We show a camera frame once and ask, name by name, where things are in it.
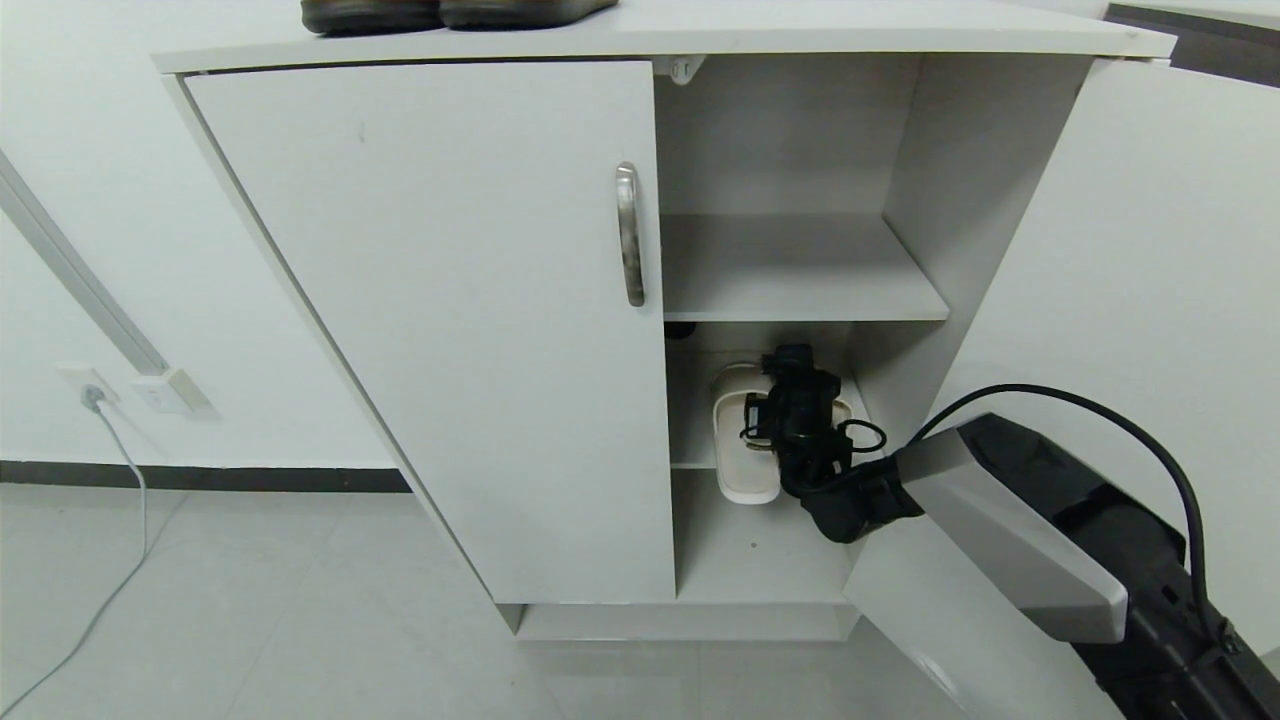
dark shoe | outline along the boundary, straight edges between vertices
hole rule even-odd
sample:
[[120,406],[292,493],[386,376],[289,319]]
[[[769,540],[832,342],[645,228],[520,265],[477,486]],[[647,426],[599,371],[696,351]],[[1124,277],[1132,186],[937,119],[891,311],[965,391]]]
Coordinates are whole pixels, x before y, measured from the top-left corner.
[[451,29],[535,29],[576,23],[618,0],[440,0]]
[[302,0],[302,24],[320,35],[379,35],[443,27],[439,0]]

white cable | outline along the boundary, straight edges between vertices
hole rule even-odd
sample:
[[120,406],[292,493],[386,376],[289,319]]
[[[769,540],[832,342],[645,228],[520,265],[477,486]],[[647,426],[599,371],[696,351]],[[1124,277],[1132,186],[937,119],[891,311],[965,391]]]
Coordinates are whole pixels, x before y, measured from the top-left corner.
[[102,618],[102,614],[106,612],[106,609],[110,607],[111,601],[115,600],[115,596],[120,594],[120,591],[124,589],[124,585],[129,584],[129,580],[133,579],[133,575],[142,568],[142,564],[146,562],[147,556],[151,555],[151,548],[147,546],[147,480],[146,478],[142,477],[142,470],[138,470],[138,466],[133,462],[133,459],[129,457],[129,451],[124,450],[124,443],[120,442],[120,436],[115,434],[115,428],[111,427],[111,421],[106,419],[106,415],[102,414],[102,409],[97,406],[97,404],[104,398],[105,396],[97,386],[84,386],[84,389],[81,391],[81,402],[102,420],[102,424],[106,425],[106,430],[111,433],[111,439],[115,441],[115,447],[120,450],[120,455],[124,456],[124,461],[129,464],[129,470],[133,470],[133,475],[138,478],[138,488],[142,491],[142,501],[140,503],[141,509],[140,515],[142,519],[142,551],[141,555],[138,556],[138,564],[134,565],[132,570],[129,570],[129,574],[125,575],[123,580],[120,580],[119,585],[115,585],[115,589],[111,591],[111,594],[106,596],[106,600],[102,602],[102,606],[99,607],[97,612],[93,614],[93,619],[88,621],[88,626],[84,628],[83,633],[81,633],[81,638],[76,641],[76,647],[73,647],[72,651],[67,653],[67,657],[64,657],[63,661],[59,662],[58,665],[54,665],[54,669],[50,670],[49,673],[45,673],[45,675],[41,679],[36,680],[33,685],[27,688],[27,692],[18,696],[18,700],[13,701],[9,705],[9,707],[4,708],[4,711],[0,712],[0,720],[8,717],[9,712],[12,712],[14,707],[18,707],[18,703],[27,700],[27,696],[36,692],[36,688],[42,685],[45,680],[47,680],[49,678],[52,678],[54,673],[61,670],[63,666],[67,665],[70,661],[70,659],[76,656],[77,652],[79,652],[79,648],[84,647],[84,641],[88,639],[88,635],[93,632],[93,628],[97,626],[97,621]]

shoe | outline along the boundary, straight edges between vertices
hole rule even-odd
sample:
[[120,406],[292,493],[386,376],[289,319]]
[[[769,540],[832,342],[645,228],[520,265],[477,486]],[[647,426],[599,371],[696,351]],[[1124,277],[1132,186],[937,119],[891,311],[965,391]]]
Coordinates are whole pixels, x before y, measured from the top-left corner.
[[302,24],[329,36],[444,27],[439,0],[302,0]]
[[[746,398],[769,395],[773,379],[753,363],[727,365],[712,380],[712,433],[716,443],[716,482],[721,495],[739,505],[773,502],[782,491],[778,461],[767,450],[753,450],[742,439],[746,427]],[[854,416],[854,409],[837,397],[831,409],[833,423]]]
[[617,4],[618,0],[442,0],[440,19],[451,29],[536,29],[572,24]]

robotic arm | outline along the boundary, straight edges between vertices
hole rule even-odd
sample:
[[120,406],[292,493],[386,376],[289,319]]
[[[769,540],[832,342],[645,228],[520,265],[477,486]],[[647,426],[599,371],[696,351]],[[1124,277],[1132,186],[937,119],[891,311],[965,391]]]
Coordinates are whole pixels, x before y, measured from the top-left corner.
[[[988,579],[1050,637],[1071,643],[1126,717],[1280,720],[1280,682],[1208,602],[1194,495],[1144,430],[1087,398],[1041,386],[966,396],[892,455],[854,464],[831,421],[831,379],[808,346],[764,357],[774,377],[744,437],[777,455],[782,487],[833,542],[928,514]],[[1102,414],[1156,452],[1188,506],[1184,538],[1069,452],[995,414],[925,437],[961,405],[1020,391]]]

tile floor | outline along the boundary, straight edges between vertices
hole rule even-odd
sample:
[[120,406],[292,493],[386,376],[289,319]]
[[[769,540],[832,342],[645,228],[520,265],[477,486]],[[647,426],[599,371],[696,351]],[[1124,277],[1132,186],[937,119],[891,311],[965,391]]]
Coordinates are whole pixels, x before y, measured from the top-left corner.
[[[156,491],[147,565],[6,720],[952,719],[845,644],[516,643],[408,495]],[[0,702],[134,561],[137,491],[0,484]]]

